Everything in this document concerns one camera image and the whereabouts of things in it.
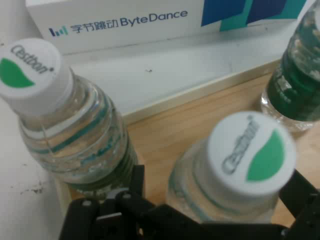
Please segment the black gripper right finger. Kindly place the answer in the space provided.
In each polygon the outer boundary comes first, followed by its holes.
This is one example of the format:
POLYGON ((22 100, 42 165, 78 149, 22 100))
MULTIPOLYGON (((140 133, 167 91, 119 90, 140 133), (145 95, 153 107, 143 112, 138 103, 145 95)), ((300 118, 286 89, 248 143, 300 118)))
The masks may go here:
POLYGON ((284 231, 284 240, 318 240, 320 238, 320 190, 295 170, 279 197, 294 217, 284 231))

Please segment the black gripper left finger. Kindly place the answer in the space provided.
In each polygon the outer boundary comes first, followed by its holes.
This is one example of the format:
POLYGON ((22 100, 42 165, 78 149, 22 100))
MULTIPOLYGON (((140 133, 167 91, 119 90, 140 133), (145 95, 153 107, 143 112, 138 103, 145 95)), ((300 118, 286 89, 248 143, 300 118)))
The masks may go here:
POLYGON ((61 229, 62 240, 140 240, 144 214, 155 207, 144 198, 145 166, 135 165, 129 187, 117 188, 102 202, 73 200, 61 229))

